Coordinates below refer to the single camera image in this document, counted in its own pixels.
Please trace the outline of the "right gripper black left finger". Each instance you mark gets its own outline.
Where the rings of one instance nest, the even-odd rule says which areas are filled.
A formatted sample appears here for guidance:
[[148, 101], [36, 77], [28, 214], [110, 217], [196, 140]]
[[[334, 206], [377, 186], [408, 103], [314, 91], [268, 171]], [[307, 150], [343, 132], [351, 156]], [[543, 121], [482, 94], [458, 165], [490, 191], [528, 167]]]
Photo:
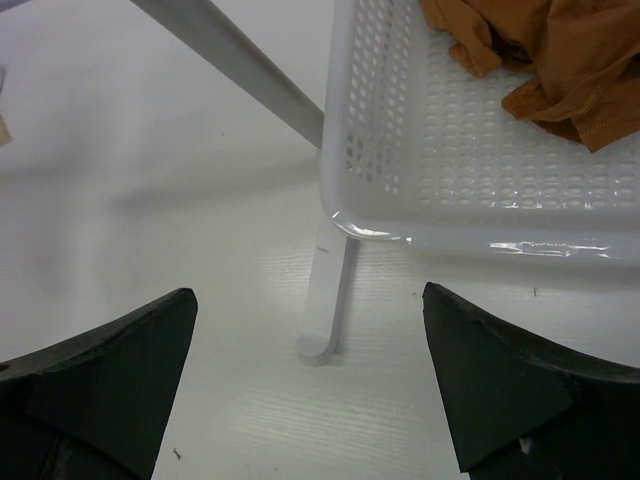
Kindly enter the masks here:
[[2, 362], [2, 478], [151, 478], [197, 312], [177, 289]]

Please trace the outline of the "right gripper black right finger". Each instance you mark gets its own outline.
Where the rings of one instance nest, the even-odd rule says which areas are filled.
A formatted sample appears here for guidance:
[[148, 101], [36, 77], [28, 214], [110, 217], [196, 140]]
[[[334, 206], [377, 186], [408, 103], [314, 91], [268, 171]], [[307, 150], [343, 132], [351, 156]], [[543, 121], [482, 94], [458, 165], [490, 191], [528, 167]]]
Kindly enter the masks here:
[[517, 327], [435, 283], [426, 340], [461, 472], [636, 479], [639, 371]]

